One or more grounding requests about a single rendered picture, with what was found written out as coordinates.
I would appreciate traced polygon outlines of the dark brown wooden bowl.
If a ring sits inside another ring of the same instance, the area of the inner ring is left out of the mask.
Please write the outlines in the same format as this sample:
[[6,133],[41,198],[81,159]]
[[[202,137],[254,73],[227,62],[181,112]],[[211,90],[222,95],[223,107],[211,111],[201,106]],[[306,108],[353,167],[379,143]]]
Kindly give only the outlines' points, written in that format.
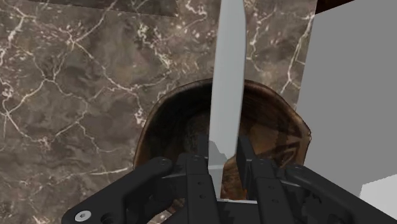
[[[196,152],[199,136],[209,133],[211,92],[212,79],[204,79],[161,97],[139,136],[133,166]],[[302,165],[311,141],[302,117],[277,92],[252,80],[244,83],[239,134],[249,138],[259,158],[270,158],[279,167]]]

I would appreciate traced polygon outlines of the large grey block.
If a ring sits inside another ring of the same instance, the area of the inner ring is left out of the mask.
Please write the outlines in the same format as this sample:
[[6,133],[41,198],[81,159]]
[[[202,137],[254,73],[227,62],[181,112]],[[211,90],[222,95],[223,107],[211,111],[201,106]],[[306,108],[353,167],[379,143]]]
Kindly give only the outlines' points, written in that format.
[[314,17],[297,111],[305,165],[397,218],[397,0]]

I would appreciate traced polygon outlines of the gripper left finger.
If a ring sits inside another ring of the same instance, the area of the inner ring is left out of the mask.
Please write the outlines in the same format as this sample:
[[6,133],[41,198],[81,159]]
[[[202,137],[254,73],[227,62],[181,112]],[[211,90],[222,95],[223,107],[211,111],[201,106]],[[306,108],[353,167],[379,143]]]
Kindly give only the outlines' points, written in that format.
[[68,209],[61,224],[149,224],[176,199],[185,203],[164,224],[221,224],[208,160],[209,140],[200,136],[196,153],[150,159]]

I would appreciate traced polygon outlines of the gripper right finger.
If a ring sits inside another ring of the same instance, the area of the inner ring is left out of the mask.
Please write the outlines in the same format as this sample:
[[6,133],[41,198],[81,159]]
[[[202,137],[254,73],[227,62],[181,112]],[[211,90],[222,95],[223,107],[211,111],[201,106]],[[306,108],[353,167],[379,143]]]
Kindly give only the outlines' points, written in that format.
[[249,139],[237,143],[237,167],[261,224],[397,224],[397,220],[302,165],[259,158]]

